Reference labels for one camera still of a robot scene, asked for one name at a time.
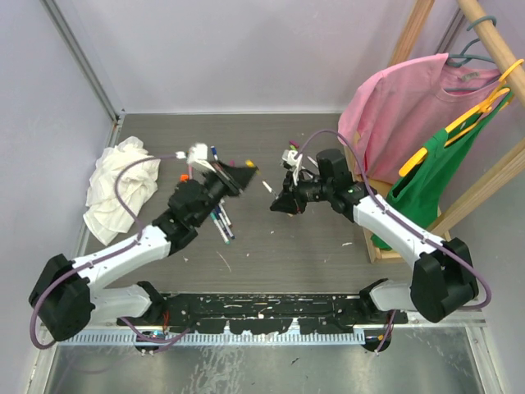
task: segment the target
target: yellow clothes hanger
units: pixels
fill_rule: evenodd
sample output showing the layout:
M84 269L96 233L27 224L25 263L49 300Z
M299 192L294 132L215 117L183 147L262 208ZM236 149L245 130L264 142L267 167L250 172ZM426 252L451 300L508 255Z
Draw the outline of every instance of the yellow clothes hanger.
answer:
M516 61L511 67L509 67L509 69L504 72L501 77L498 79L498 81L500 82L498 84L498 86L492 90L491 94L489 94L489 96L487 98L485 98L483 101L481 101L478 105L476 105L475 107L469 109L468 111L466 111L461 117L459 117L458 119L456 119L455 121L453 121L452 123L450 123L446 128L445 128L445 131L449 134L451 131L454 131L458 126L461 126L465 121L467 121L467 119L469 119L471 116L473 115L476 115L476 114L484 114L484 113L487 113L487 112L490 112L492 110L492 104L502 95L504 94L507 94L510 92L510 89L505 85L505 79L507 78L507 76L509 76L509 74L512 72L512 70L514 68L516 68L517 66L519 66L520 64L523 63L523 59L520 59L518 61ZM510 100L505 103L503 105L503 107L501 107L500 111L507 107L507 105L509 105L512 100L513 100L514 97L511 97ZM445 146L448 146L452 143L454 143L456 140L458 140L459 138L461 138L462 136L464 136L465 134L467 134L470 130L472 130L474 127L476 127L477 123L482 119L482 117L480 117L474 124L472 124L471 126L465 128L465 130L461 130L457 135L455 135L454 137L452 137L451 139L447 140L446 143L445 143ZM427 156L428 154L428 151L427 151L427 148L420 148L420 150L418 150L409 160L407 160L407 162L402 166L402 168L399 170L399 176L407 176L409 174L410 171L412 171L412 169L414 167L416 167L418 164L422 163L422 161L425 159L425 157Z

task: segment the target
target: blue marker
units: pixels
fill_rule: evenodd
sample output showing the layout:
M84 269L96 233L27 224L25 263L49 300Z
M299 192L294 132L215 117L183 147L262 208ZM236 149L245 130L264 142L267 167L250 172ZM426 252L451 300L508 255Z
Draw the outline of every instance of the blue marker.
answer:
M222 240L225 244L229 245L230 240L228 240L228 237L226 236L226 233L222 230L222 226L219 224L219 221L217 220L217 217L215 216L215 213L210 213L210 217L213 220L213 224L217 227L217 230L219 231L219 234L221 234Z
M217 156L217 149L213 145L212 145L212 153L213 153L213 158L219 161L219 157Z
M212 153L213 153L213 158L215 158L217 161L219 161L219 157L217 156L217 148L215 148L215 145L212 145ZM221 202L219 203L219 208L222 212L222 215L223 217L221 218L224 222L224 224L226 224L226 227L233 227L233 225L231 224L231 220L230 218L228 217L228 214L226 213L226 210L224 209L224 199L221 199Z
M235 236L233 235L233 232L231 232L230 227L228 226L228 222L226 221L226 219L224 218L224 215L222 214L221 206L220 205L216 206L214 212L215 212L215 215L219 217L220 219L219 222L222 225L222 230L224 230L226 234L228 234L228 236L232 240L234 240Z

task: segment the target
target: pink shirt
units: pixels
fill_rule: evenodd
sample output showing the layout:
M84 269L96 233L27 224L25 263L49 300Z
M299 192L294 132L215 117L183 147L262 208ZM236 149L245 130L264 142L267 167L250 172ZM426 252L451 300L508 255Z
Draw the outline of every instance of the pink shirt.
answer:
M427 140L497 86L495 81L474 92L444 91L483 86L500 74L497 69L447 66L447 58L447 53L439 53L400 63L358 88L340 117L339 132L351 143L358 133L354 147L371 178L395 183L399 169Z

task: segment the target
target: white wall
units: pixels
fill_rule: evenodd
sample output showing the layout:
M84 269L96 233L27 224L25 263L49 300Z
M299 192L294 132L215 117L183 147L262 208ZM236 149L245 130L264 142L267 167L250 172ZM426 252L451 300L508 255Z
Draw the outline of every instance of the white wall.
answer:
M111 122L40 2L0 2L0 58L0 392L18 394L29 293L49 257L71 257Z
M405 0L58 3L128 113L341 110L388 62L412 8Z
M487 13L497 17L498 30L516 56L522 56L525 53L525 3L486 0L482 5ZM463 30L451 52L459 53L475 37L475 33ZM476 44L469 52L486 54L482 44ZM487 63L478 65L491 67ZM516 99L479 135L444 195L445 205L453 202L522 138L525 138L525 109ZM525 365L522 330L525 325L522 313L525 300L524 197L525 173L522 173L453 230L455 236L468 243L474 267L492 287L494 299L485 309L486 320L497 347L501 371L509 385L507 392L516 394L523 393Z

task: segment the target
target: green cloth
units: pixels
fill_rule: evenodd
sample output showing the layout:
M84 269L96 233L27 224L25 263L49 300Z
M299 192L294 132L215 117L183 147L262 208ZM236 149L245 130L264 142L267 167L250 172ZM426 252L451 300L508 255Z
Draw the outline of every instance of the green cloth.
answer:
M511 96L512 93L507 93L496 108L482 118L472 130L447 147L445 142L449 138L471 126L481 115L472 115L449 134L445 129L439 130L423 145L428 151L426 158L392 186L386 196L386 202L420 227L430 226L437 219L437 205L441 193L472 147L477 135ZM372 236L372 241L380 249L391 249L378 236Z

